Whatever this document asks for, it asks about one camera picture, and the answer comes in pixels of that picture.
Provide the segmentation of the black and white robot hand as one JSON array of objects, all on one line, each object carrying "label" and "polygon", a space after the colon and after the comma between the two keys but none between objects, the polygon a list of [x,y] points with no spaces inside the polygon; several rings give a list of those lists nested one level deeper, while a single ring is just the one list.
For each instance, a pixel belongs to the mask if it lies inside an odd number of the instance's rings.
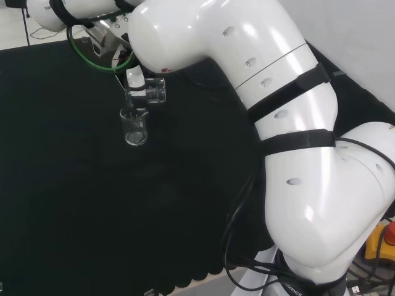
[{"label": "black and white robot hand", "polygon": [[125,104],[127,107],[145,109],[147,85],[141,67],[135,66],[117,75],[118,82],[125,93]]}]

